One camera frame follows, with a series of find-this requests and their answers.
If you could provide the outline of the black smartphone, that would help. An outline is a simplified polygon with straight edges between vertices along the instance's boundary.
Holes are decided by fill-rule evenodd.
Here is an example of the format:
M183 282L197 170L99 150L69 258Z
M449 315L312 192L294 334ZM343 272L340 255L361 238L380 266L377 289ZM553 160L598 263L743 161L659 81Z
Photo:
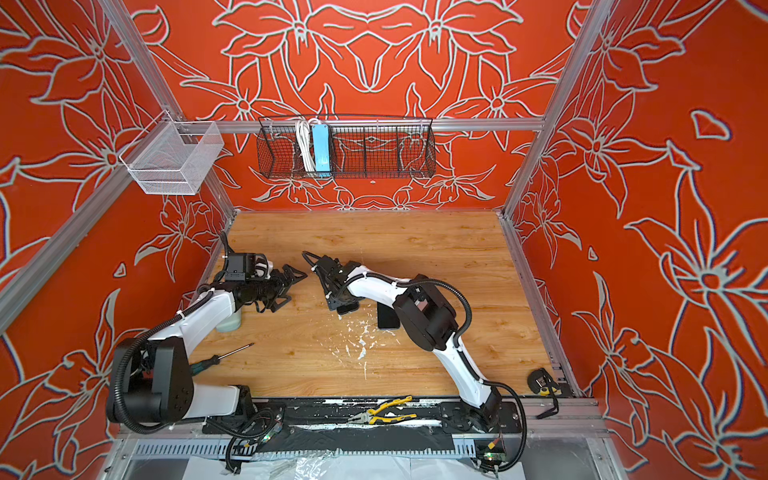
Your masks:
M343 316L343 315L357 311L359 307L360 307L360 304L358 302L341 305L336 309L336 312L338 315Z

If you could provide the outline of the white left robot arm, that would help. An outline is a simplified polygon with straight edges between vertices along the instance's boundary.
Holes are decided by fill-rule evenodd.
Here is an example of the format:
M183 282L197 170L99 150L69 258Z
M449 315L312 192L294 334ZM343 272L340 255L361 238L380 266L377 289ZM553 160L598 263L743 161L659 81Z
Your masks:
M276 312L290 301L290 288L306 273L276 268L262 254L229 253L212 282L198 288L186 309L117 346L106 415L131 431L151 434L182 420L210 420L226 432L251 421L257 410L246 386L199 384L196 377L214 362L192 365L190 354L214 330L233 331L243 307Z

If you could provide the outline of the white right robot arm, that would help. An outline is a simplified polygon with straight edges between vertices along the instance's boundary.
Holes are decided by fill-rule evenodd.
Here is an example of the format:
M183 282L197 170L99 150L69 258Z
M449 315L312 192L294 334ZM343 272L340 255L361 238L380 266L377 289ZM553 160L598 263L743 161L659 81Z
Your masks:
M389 308L419 348L433 353L453 380L470 417L484 430L499 423L503 390L515 406L520 431L527 421L518 394L502 382L487 379L464 345L462 335L472 321L470 304L445 281L418 275L412 279L389 277L350 261L343 264L329 256L304 251L302 257L321 283L331 310L343 315L363 299Z

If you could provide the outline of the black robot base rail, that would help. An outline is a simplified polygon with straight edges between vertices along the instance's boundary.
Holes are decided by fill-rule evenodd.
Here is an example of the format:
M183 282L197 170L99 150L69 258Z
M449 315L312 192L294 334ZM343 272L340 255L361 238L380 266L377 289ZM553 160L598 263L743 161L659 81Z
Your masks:
M387 402L375 397L273 398L254 402L257 417L247 414L205 422L201 432L224 436L245 428L255 440L239 440L232 448L235 459L268 454L296 456L402 455L412 457L474 458L487 449L513 454L521 437L513 401L505 401L499 423L482 429L457 397L413 397L400 408L415 413L414 420L390 425L349 424L355 414Z

